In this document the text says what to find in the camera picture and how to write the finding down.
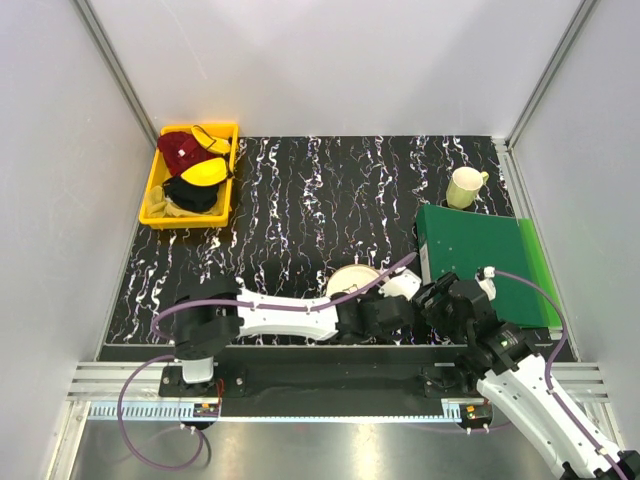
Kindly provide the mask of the mustard yellow bra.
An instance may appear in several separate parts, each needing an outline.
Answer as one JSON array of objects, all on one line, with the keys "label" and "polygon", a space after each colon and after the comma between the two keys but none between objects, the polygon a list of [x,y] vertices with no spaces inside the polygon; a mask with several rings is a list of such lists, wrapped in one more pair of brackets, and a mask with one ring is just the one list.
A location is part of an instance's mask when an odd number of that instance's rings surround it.
[{"label": "mustard yellow bra", "polygon": [[165,195],[161,186],[155,186],[145,194],[143,206],[145,216],[148,218],[193,218],[196,216],[215,216],[221,213],[221,208],[217,205],[205,212],[183,209]]}]

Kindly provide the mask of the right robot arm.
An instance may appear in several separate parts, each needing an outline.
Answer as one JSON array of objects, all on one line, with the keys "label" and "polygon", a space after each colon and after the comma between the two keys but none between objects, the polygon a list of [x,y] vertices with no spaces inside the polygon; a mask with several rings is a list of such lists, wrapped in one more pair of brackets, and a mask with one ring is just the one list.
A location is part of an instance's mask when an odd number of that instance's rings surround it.
[{"label": "right robot arm", "polygon": [[455,387],[496,406],[559,479],[638,478],[638,451],[610,440],[553,376],[559,352],[543,356],[519,326],[499,319],[492,302],[502,274],[493,267],[472,280],[447,273],[411,298],[427,324],[467,345],[455,360]]}]

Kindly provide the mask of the white mesh laundry bag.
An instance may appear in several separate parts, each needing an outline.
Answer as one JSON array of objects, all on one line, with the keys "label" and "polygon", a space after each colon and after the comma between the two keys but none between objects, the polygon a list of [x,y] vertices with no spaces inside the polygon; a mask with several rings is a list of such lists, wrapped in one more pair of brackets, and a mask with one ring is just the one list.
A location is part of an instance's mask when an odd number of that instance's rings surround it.
[{"label": "white mesh laundry bag", "polygon": [[380,272],[367,265],[347,265],[336,270],[328,279],[326,296],[337,293],[350,294],[378,278]]}]

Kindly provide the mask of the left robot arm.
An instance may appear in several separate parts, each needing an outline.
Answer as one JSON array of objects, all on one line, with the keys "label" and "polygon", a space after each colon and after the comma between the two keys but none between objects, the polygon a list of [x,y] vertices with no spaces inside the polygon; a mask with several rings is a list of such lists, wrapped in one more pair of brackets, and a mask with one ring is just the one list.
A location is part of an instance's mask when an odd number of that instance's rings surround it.
[{"label": "left robot arm", "polygon": [[396,340],[415,323],[412,297],[422,286],[409,271],[365,292],[295,299],[258,294],[223,279],[181,294],[176,313],[175,357],[181,384],[196,396],[215,386],[214,357],[232,340],[253,335],[298,336],[316,342],[360,344]]}]

